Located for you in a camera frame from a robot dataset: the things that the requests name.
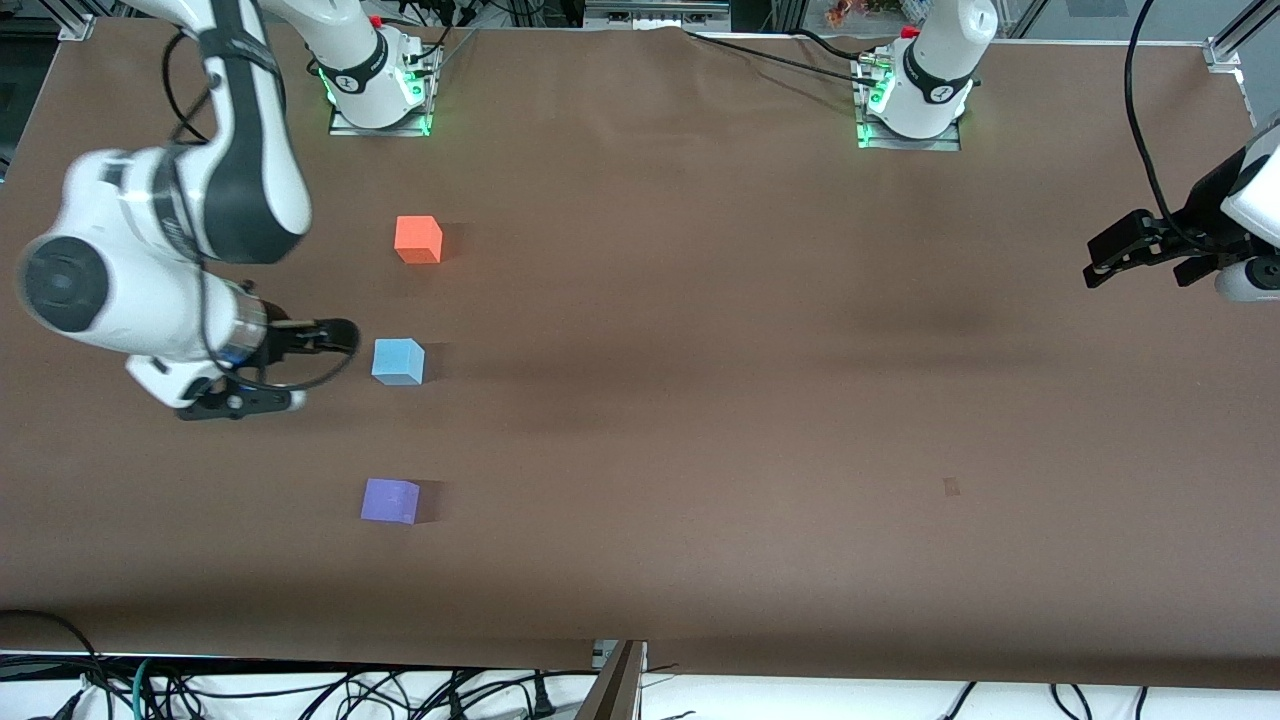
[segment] brown table surface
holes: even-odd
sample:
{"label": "brown table surface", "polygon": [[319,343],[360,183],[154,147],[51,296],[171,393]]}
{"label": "brown table surface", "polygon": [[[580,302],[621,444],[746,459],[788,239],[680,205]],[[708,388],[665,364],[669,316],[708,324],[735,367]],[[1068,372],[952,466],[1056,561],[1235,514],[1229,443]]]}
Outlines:
{"label": "brown table surface", "polygon": [[[993,46],[942,154],[860,150],[846,83],[677,31],[483,32],[433,137],[332,138],[273,31],[314,229],[221,270],[439,378],[383,387],[366,348],[301,413],[187,424],[0,293],[3,605],[111,651],[580,667],[634,637],[684,671],[1280,687],[1276,309],[1080,279],[1151,205],[1123,47]],[[72,159],[173,127],[169,32],[61,46],[0,275]],[[1137,74],[1180,204],[1240,91],[1194,47]],[[399,261],[399,214],[442,265]],[[444,519],[361,521],[369,477],[442,483]],[[32,633],[0,646],[64,642]]]}

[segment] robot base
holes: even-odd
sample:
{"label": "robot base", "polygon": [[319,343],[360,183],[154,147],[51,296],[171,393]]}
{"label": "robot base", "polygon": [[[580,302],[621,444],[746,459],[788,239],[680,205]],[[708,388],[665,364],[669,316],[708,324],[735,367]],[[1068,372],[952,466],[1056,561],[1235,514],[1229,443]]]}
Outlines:
{"label": "robot base", "polygon": [[[411,49],[421,50],[421,40],[410,36]],[[362,128],[355,126],[334,106],[329,117],[329,135],[334,136],[365,136],[365,137],[426,137],[431,135],[431,120],[435,114],[435,94],[440,85],[440,61],[444,58],[444,49],[436,47],[428,53],[420,64],[415,64],[411,72],[424,73],[421,78],[406,79],[410,91],[422,95],[422,104],[410,110],[403,119],[384,128]]]}
{"label": "robot base", "polygon": [[883,87],[893,81],[893,58],[888,53],[890,47],[877,47],[870,53],[863,53],[858,60],[850,60],[849,68],[854,77],[869,77],[881,83],[881,87],[865,87],[854,85],[854,118],[858,120],[858,146],[881,147],[884,150],[938,150],[955,152],[960,150],[960,124],[952,120],[947,129],[937,136],[925,140],[902,137],[888,129],[884,120],[876,117],[869,105]]}

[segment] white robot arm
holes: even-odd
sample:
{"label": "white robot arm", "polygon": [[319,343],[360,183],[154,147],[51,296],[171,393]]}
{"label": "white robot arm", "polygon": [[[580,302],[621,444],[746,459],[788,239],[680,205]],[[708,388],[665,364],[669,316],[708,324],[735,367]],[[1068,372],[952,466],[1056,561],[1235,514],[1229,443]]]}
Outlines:
{"label": "white robot arm", "polygon": [[1119,272],[1181,260],[1187,287],[1215,272],[1217,292],[1235,302],[1280,300],[1280,113],[1192,188],[1174,223],[1134,210],[1089,241],[1084,282],[1098,287]]}
{"label": "white robot arm", "polygon": [[973,72],[998,26],[991,0],[937,0],[918,37],[877,50],[892,56],[892,77],[868,110],[904,137],[942,135],[964,113]]}
{"label": "white robot arm", "polygon": [[[306,387],[332,374],[266,386],[265,366],[287,352],[338,351],[349,360],[356,327],[288,320],[250,288],[204,270],[206,259],[276,263],[311,224],[257,1],[132,4],[198,41],[218,133],[200,146],[99,150],[76,160],[54,227],[24,251],[19,292],[54,332],[128,354],[133,378],[182,418],[297,409]],[[402,33],[375,29],[358,0],[270,6],[334,77],[355,78],[334,94],[349,120],[380,127],[413,106],[403,79],[413,59],[401,55]],[[259,380],[241,379],[241,368],[257,368]],[[219,391],[220,379],[228,382]]]}

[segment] black cable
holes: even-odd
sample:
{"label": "black cable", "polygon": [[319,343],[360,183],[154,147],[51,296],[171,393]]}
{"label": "black cable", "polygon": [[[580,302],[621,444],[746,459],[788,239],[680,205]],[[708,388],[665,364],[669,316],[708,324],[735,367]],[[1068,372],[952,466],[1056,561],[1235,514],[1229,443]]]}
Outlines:
{"label": "black cable", "polygon": [[[389,675],[388,675],[388,678],[383,679],[381,683],[385,683],[388,679],[390,679]],[[365,691],[364,694],[361,694],[358,697],[355,696],[355,694],[352,694],[351,685],[353,685],[353,684],[357,688],[362,688]],[[338,703],[338,712],[337,712],[337,719],[338,720],[349,720],[351,719],[351,714],[356,710],[356,707],[360,703],[366,702],[366,701],[383,706],[383,708],[387,710],[387,712],[390,714],[392,720],[396,720],[396,708],[392,707],[389,702],[374,697],[374,693],[369,688],[365,688],[365,685],[361,684],[358,680],[352,679],[351,682],[344,683],[343,684],[343,692],[347,693],[347,697],[344,697],[342,700],[342,702]]]}
{"label": "black cable", "polygon": [[527,13],[524,13],[524,12],[516,10],[515,8],[504,8],[500,3],[498,3],[498,0],[481,0],[481,1],[484,1],[484,3],[486,3],[489,5],[493,5],[494,8],[498,8],[503,13],[509,14],[512,18],[529,18],[529,19],[532,19],[532,18],[536,18],[538,15],[540,15],[541,12],[543,12],[543,8],[547,6],[547,3],[543,3],[543,4],[538,5],[536,8],[534,8],[532,10],[529,10]]}
{"label": "black cable", "polygon": [[447,682],[444,682],[439,688],[436,688],[430,697],[424,700],[422,705],[420,705],[417,710],[410,714],[408,720],[425,719],[428,714],[430,714],[433,710],[435,710],[447,701],[448,693],[451,691],[457,692],[457,689],[460,689],[462,685],[477,678],[480,673],[481,673],[480,670],[462,670],[460,673],[454,673],[453,675],[449,676]]}
{"label": "black cable", "polygon": [[960,708],[964,707],[964,702],[969,700],[969,693],[972,693],[975,687],[978,687],[977,682],[968,683],[964,689],[960,691],[960,697],[957,697],[951,705],[951,712],[943,715],[942,720],[956,720],[956,716],[960,715]]}
{"label": "black cable", "polygon": [[788,29],[787,35],[799,35],[799,36],[803,36],[803,37],[808,37],[809,40],[817,42],[819,47],[822,47],[823,50],[826,50],[827,53],[831,53],[832,55],[835,55],[837,58],[844,58],[845,60],[858,60],[858,53],[845,53],[840,47],[836,47],[835,45],[827,42],[826,40],[823,40],[823,37],[820,35],[818,35],[817,32],[805,29],[803,27],[797,27],[795,29]]}
{"label": "black cable", "polygon": [[1138,36],[1142,35],[1142,26],[1147,22],[1147,14],[1151,13],[1151,6],[1155,1],[1146,0],[1142,4],[1142,9],[1138,10],[1138,18],[1133,22],[1133,35],[1129,37],[1129,49],[1124,56],[1124,109],[1129,117],[1129,132],[1133,133],[1133,142],[1138,146],[1138,155],[1142,158],[1142,167],[1147,172],[1147,183],[1151,184],[1151,193],[1156,196],[1156,206],[1160,209],[1161,219],[1169,223],[1170,229],[1178,233],[1178,237],[1183,238],[1188,245],[1207,252],[1210,249],[1183,232],[1183,228],[1174,220],[1174,214],[1169,211],[1169,202],[1165,201],[1165,191],[1160,187],[1160,179],[1156,177],[1156,163],[1151,159],[1151,151],[1147,149],[1147,141],[1142,136],[1142,128],[1138,126],[1138,113],[1133,105],[1133,56],[1138,51]]}
{"label": "black cable", "polygon": [[468,692],[465,697],[471,697],[472,694],[480,693],[481,691],[484,691],[486,688],[492,688],[492,689],[489,689],[488,692],[480,694],[479,697],[476,697],[471,702],[462,705],[462,707],[460,707],[457,711],[454,711],[454,712],[452,712],[449,715],[448,720],[462,720],[462,717],[466,715],[467,710],[470,710],[471,707],[474,707],[480,701],[485,700],[489,696],[494,696],[494,694],[498,694],[498,693],[500,693],[503,691],[508,691],[511,688],[520,688],[521,692],[525,693],[525,705],[529,708],[529,714],[532,715],[532,712],[534,712],[534,698],[530,697],[529,688],[525,687],[525,683],[529,682],[529,680],[531,680],[531,679],[532,679],[532,676],[522,678],[522,679],[518,679],[518,680],[499,680],[499,682],[495,682],[495,683],[489,683],[489,684],[485,684],[485,685],[480,685],[479,688],[475,688],[474,691]]}
{"label": "black cable", "polygon": [[[371,685],[371,687],[366,687],[360,680],[355,680],[355,679],[352,679],[349,683],[346,683],[344,688],[347,691],[347,700],[343,701],[343,705],[346,705],[347,710],[346,710],[346,712],[338,712],[337,719],[338,720],[349,720],[351,719],[351,714],[355,712],[356,707],[360,703],[365,702],[365,701],[381,703],[383,707],[385,707],[387,710],[390,711],[392,717],[394,719],[396,717],[396,711],[392,710],[390,705],[387,703],[383,700],[379,700],[379,698],[374,697],[374,696],[378,692],[378,688],[380,688],[380,687],[385,685],[387,683],[392,682],[392,679],[396,678],[396,675],[403,675],[403,674],[404,674],[404,670],[396,670],[396,671],[388,673],[385,678],[383,678],[381,680],[374,683],[374,685]],[[351,685],[352,684],[355,684],[356,687],[364,689],[365,692],[362,694],[360,694],[360,697],[352,696],[351,694]]]}
{"label": "black cable", "polygon": [[206,87],[205,91],[200,94],[200,97],[197,97],[196,101],[191,104],[191,108],[187,109],[187,113],[182,113],[180,110],[178,110],[177,113],[178,126],[174,127],[173,131],[169,133],[170,143],[178,142],[178,138],[182,137],[183,129],[187,129],[191,133],[200,137],[197,145],[204,145],[209,142],[209,140],[205,136],[200,135],[198,132],[195,131],[195,128],[191,127],[191,118],[193,118],[196,113],[198,113],[205,106],[205,104],[209,102],[209,97],[210,97],[209,88]]}
{"label": "black cable", "polygon": [[352,360],[356,359],[356,352],[360,350],[360,331],[356,329],[355,325],[352,325],[355,336],[352,337],[351,350],[347,351],[343,359],[339,360],[333,368],[329,368],[329,370],[326,370],[325,373],[321,373],[320,375],[311,378],[310,380],[303,380],[301,383],[283,384],[283,386],[273,386],[260,380],[251,380],[241,375],[236,370],[224,366],[220,361],[218,361],[218,354],[215,354],[214,348],[210,347],[209,345],[209,288],[205,287],[205,260],[207,258],[202,251],[200,251],[200,249],[195,250],[196,250],[196,270],[197,270],[196,283],[200,286],[198,290],[200,345],[205,350],[205,355],[209,356],[209,360],[212,361],[214,366],[218,368],[218,372],[223,375],[223,378],[227,379],[227,382],[236,383],[238,386],[247,387],[251,389],[266,391],[266,392],[300,392],[303,389],[311,389],[314,387],[323,386],[324,383],[334,379],[335,377],[338,377],[339,373],[346,370],[348,365],[351,365]]}
{"label": "black cable", "polygon": [[453,29],[452,24],[444,26],[444,32],[440,33],[440,38],[436,40],[434,45],[431,45],[433,51],[444,45],[444,40],[449,37],[451,29]]}
{"label": "black cable", "polygon": [[417,22],[422,23],[422,27],[426,27],[426,18],[422,17],[422,10],[419,9],[417,3],[406,3],[406,4],[413,9],[413,14],[417,15]]}
{"label": "black cable", "polygon": [[462,698],[458,697],[457,685],[449,689],[445,694],[445,700],[449,701],[449,714],[466,720],[466,714],[462,711]]}
{"label": "black cable", "polygon": [[342,676],[342,679],[326,685],[324,692],[312,698],[311,703],[302,710],[302,714],[298,715],[298,720],[311,720],[315,716],[316,711],[320,710],[320,706],[324,705],[324,701],[329,700],[329,696],[338,692],[338,688],[346,685],[347,682],[355,676],[356,673],[347,673],[346,675]]}
{"label": "black cable", "polygon": [[397,680],[392,680],[392,682],[397,685],[397,688],[399,691],[399,694],[401,694],[399,700],[397,700],[397,698],[394,698],[394,697],[384,693],[383,691],[374,689],[372,685],[366,685],[365,683],[361,683],[358,679],[357,680],[352,680],[351,684],[353,684],[356,687],[360,687],[360,688],[364,688],[366,692],[369,692],[371,694],[371,698],[372,697],[380,698],[380,700],[383,700],[385,702],[389,702],[389,703],[394,705],[396,707],[403,707],[406,711],[412,712],[413,711],[413,701],[410,700],[408,693],[404,692],[404,685],[398,679]]}
{"label": "black cable", "polygon": [[205,691],[191,688],[189,684],[187,685],[187,688],[188,688],[188,692],[191,694],[196,696],[196,697],[207,697],[207,698],[211,698],[211,700],[253,700],[253,698],[260,698],[260,697],[280,697],[280,696],[287,696],[287,694],[310,693],[310,692],[315,692],[315,691],[323,691],[323,689],[325,689],[325,688],[330,687],[330,685],[333,685],[333,683],[325,683],[323,685],[308,685],[308,687],[305,687],[305,688],[291,688],[291,689],[287,689],[287,691],[265,691],[265,692],[257,692],[257,693],[210,693],[210,692],[205,692]]}
{"label": "black cable", "polygon": [[[177,688],[175,694],[178,694],[178,700],[182,701],[182,706],[187,708],[187,716],[202,720],[205,716],[205,703],[200,700],[200,696],[191,691],[191,685],[187,684],[187,680],[182,675],[177,675],[170,678],[170,683],[173,683],[173,685],[169,685],[165,689],[169,689],[170,687]],[[196,703],[195,707],[191,705],[192,701]]]}
{"label": "black cable", "polygon": [[[1080,706],[1084,707],[1084,720],[1093,720],[1093,710],[1089,708],[1089,701],[1084,698],[1084,691],[1080,689],[1080,685],[1074,683],[1071,684],[1071,689],[1075,691],[1075,697],[1080,698]],[[1079,715],[1071,712],[1065,705],[1062,705],[1062,698],[1057,696],[1057,683],[1050,683],[1048,694],[1053,696],[1053,705],[1057,705],[1057,708],[1062,711],[1062,715],[1066,715],[1071,720],[1080,720]]]}
{"label": "black cable", "polygon": [[556,706],[552,705],[552,697],[547,692],[547,680],[543,679],[543,674],[534,673],[534,711],[529,714],[529,720],[541,720],[543,717],[550,717],[556,715]]}
{"label": "black cable", "polygon": [[689,37],[694,37],[696,40],[701,40],[703,42],[710,42],[712,45],[719,45],[721,47],[728,47],[730,50],[737,50],[739,53],[746,53],[748,55],[755,55],[756,58],[764,58],[765,60],[773,60],[774,63],[782,63],[783,65],[791,65],[794,68],[800,68],[803,70],[809,70],[809,72],[813,72],[813,73],[818,73],[818,74],[823,74],[823,76],[838,78],[838,79],[842,79],[842,81],[846,81],[846,82],[852,82],[855,85],[863,85],[863,86],[867,86],[867,87],[874,87],[876,86],[876,81],[872,79],[872,78],[854,77],[854,76],[850,76],[850,74],[837,73],[835,70],[828,70],[826,68],[818,68],[818,67],[814,67],[814,65],[806,65],[804,63],[799,63],[796,60],[791,60],[790,58],[781,58],[778,55],[769,55],[768,53],[760,53],[759,50],[753,50],[751,47],[742,47],[741,45],[733,45],[732,42],[724,42],[723,40],[717,40],[714,37],[707,37],[704,35],[698,35],[696,32],[689,32],[687,29],[685,31],[685,35],[687,35]]}
{"label": "black cable", "polygon": [[1133,720],[1142,720],[1142,706],[1147,705],[1147,685],[1138,689],[1138,705],[1133,706]]}
{"label": "black cable", "polygon": [[97,676],[102,683],[102,688],[106,691],[106,717],[108,720],[114,720],[115,701],[111,698],[111,691],[110,691],[111,680],[108,676],[106,670],[102,667],[101,657],[99,656],[97,650],[93,648],[93,643],[88,642],[88,638],[84,637],[84,633],[82,633],[79,628],[77,628],[76,625],[72,624],[70,620],[60,615],[55,615],[52,612],[45,612],[42,610],[26,610],[26,609],[0,610],[0,618],[29,618],[33,620],[42,620],[45,623],[52,623],[54,625],[58,625],[61,629],[67,630],[68,633],[76,635],[76,639],[81,643],[81,646],[84,647],[84,652],[88,655],[90,662],[97,671]]}
{"label": "black cable", "polygon": [[182,135],[182,131],[186,129],[192,136],[195,136],[196,140],[201,142],[209,142],[209,138],[205,137],[198,129],[195,128],[195,126],[191,124],[191,115],[182,113],[182,110],[178,108],[178,100],[173,95],[173,81],[169,77],[169,65],[173,61],[173,51],[178,47],[178,44],[182,42],[184,37],[187,37],[187,33],[179,29],[173,35],[173,37],[169,38],[169,42],[165,44],[164,54],[160,56],[160,82],[161,85],[164,85],[164,97],[165,100],[169,101],[169,109],[173,110],[173,114],[178,117],[178,123],[180,124],[178,135]]}

